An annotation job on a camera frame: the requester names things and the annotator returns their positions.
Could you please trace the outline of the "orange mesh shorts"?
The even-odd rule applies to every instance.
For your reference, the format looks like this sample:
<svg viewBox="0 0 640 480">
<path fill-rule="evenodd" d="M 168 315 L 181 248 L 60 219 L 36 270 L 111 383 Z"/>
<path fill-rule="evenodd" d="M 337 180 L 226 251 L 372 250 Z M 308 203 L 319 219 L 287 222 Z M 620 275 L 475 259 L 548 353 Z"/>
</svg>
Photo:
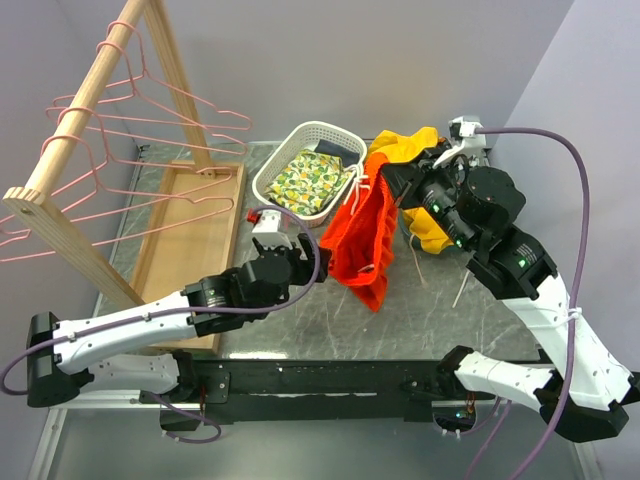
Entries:
<svg viewBox="0 0 640 480">
<path fill-rule="evenodd" d="M 397 207 L 382 175 L 389 163 L 383 153 L 369 155 L 365 179 L 357 193 L 340 206 L 320 246 L 331 252 L 329 274 L 348 287 L 369 310 L 380 310 L 388 287 Z"/>
</svg>

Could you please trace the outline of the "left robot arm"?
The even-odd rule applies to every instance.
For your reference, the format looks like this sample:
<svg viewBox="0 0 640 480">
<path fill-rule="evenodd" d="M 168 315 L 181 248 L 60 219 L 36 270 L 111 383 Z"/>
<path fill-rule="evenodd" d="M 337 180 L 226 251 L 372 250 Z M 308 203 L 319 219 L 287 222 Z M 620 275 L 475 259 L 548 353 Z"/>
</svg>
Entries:
<svg viewBox="0 0 640 480">
<path fill-rule="evenodd" d="M 290 287 L 308 292 L 327 277 L 330 251 L 304 233 L 291 246 L 254 246 L 255 259 L 149 304 L 85 320 L 34 316 L 28 406 L 53 407 L 101 390 L 139 390 L 171 402 L 193 398 L 201 381 L 191 354 L 145 356 L 142 349 L 240 329 L 293 304 Z"/>
</svg>

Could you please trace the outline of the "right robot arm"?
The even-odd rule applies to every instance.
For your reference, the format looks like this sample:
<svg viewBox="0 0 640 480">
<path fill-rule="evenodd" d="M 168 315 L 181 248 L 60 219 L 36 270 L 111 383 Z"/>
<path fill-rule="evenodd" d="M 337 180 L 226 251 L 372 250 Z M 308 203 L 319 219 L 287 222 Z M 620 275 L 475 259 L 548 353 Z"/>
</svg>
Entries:
<svg viewBox="0 0 640 480">
<path fill-rule="evenodd" d="M 453 399 L 467 391 L 499 396 L 545 422 L 558 413 L 555 432 L 574 443 L 618 436 L 628 422 L 625 405 L 639 399 L 639 376 L 570 305 L 542 244 L 515 226 L 526 198 L 512 178 L 489 166 L 466 167 L 457 177 L 430 161 L 386 164 L 381 172 L 398 206 L 423 208 L 470 253 L 468 271 L 522 321 L 552 364 L 525 367 L 457 346 L 438 366 L 440 391 Z"/>
</svg>

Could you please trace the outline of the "yellow garment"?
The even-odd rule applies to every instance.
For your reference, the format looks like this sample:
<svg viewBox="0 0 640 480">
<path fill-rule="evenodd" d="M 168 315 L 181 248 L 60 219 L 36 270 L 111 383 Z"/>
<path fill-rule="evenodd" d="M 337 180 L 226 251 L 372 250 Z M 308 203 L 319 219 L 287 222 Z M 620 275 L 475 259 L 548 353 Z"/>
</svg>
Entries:
<svg viewBox="0 0 640 480">
<path fill-rule="evenodd" d="M 383 130 L 368 148 L 368 155 L 381 153 L 390 163 L 407 163 L 424 149 L 441 146 L 445 138 L 434 127 L 425 126 L 409 136 Z M 406 227 L 411 245 L 420 243 L 420 249 L 428 254 L 439 255 L 452 247 L 453 242 L 423 209 L 402 210 L 401 226 Z"/>
</svg>

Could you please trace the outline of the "dark navy garment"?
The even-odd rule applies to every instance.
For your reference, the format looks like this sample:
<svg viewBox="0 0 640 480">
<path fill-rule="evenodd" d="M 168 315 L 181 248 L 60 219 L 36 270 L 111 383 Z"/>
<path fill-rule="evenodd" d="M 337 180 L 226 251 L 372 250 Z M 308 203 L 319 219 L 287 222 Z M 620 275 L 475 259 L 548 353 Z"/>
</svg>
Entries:
<svg viewBox="0 0 640 480">
<path fill-rule="evenodd" d="M 314 149 L 315 153 L 338 157 L 343 169 L 360 169 L 360 154 L 329 140 L 320 140 Z"/>
</svg>

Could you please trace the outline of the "lemon print garment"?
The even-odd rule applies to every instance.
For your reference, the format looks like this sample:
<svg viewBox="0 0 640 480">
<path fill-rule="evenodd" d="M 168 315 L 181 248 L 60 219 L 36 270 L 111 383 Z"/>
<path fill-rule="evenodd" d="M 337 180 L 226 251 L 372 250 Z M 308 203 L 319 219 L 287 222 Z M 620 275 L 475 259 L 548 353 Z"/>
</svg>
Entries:
<svg viewBox="0 0 640 480">
<path fill-rule="evenodd" d="M 338 156 L 301 150 L 264 189 L 265 197 L 298 216 L 319 214 L 350 179 Z"/>
</svg>

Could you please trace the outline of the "wooden clothes rack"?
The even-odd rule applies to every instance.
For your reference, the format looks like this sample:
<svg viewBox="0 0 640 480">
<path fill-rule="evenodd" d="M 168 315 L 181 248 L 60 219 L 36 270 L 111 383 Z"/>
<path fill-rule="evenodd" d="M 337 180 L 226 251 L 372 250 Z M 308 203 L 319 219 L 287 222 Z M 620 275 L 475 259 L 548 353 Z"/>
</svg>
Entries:
<svg viewBox="0 0 640 480">
<path fill-rule="evenodd" d="M 161 1 L 128 1 L 115 20 L 130 22 L 139 30 L 147 66 L 163 80 L 163 69 L 147 30 L 146 11 L 166 21 L 173 32 L 168 9 Z M 173 35 L 180 55 L 174 32 Z M 133 74 L 140 74 L 137 39 L 121 27 L 115 27 L 111 34 L 106 31 L 77 91 L 59 96 L 47 106 L 45 113 L 54 129 L 43 141 L 32 172 L 24 182 L 7 182 L 1 190 L 1 296 L 15 301 L 24 315 L 53 310 L 79 318 L 91 311 L 91 293 L 97 293 L 116 309 L 139 306 L 200 277 L 220 273 L 233 262 L 248 152 L 239 157 L 216 154 L 211 158 L 200 153 L 192 160 L 189 150 L 162 145 L 140 147 L 128 138 L 105 138 L 85 130 L 90 111 L 172 119 L 162 110 L 132 97 L 128 84 L 106 88 L 108 83 L 128 77 L 121 47 L 126 47 Z M 169 92 L 162 86 L 140 82 L 138 88 L 148 97 L 174 108 Z M 243 124 L 233 117 L 218 116 L 201 103 L 197 104 L 197 110 L 205 124 Z M 115 129 L 184 139 L 184 134 L 175 127 L 127 122 L 116 123 Z M 189 161 L 199 171 L 218 165 L 231 166 L 235 173 L 233 182 L 214 191 L 229 194 L 232 207 L 208 217 L 208 211 L 224 204 L 190 206 L 173 200 L 164 207 L 132 212 L 116 222 L 126 233 L 138 233 L 148 226 L 159 227 L 159 232 L 94 247 L 89 235 L 73 226 L 62 213 L 69 201 L 53 197 L 52 193 L 65 174 L 94 171 L 103 162 L 121 166 L 127 161 L 160 164 Z M 138 185 L 182 190 L 194 184 L 182 176 L 171 182 L 160 174 L 146 173 Z"/>
</svg>

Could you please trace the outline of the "white plastic laundry basket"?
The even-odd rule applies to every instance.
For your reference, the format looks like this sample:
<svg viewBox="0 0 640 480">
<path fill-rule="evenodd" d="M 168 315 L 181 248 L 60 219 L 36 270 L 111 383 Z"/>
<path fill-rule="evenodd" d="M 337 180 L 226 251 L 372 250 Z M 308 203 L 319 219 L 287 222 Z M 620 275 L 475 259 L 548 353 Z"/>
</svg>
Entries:
<svg viewBox="0 0 640 480">
<path fill-rule="evenodd" d="M 261 167 L 253 179 L 252 190 L 256 198 L 263 204 L 272 205 L 264 195 L 264 189 L 276 175 L 304 149 L 314 151 L 320 140 L 329 140 L 360 154 L 360 169 L 347 169 L 351 172 L 350 179 L 340 189 L 332 201 L 319 213 L 313 216 L 298 216 L 305 224 L 314 228 L 321 225 L 331 212 L 347 202 L 352 193 L 357 193 L 365 179 L 364 163 L 367 156 L 367 146 L 359 136 L 320 121 L 309 121 L 297 126 L 283 143 L 275 150 L 271 157 Z"/>
</svg>

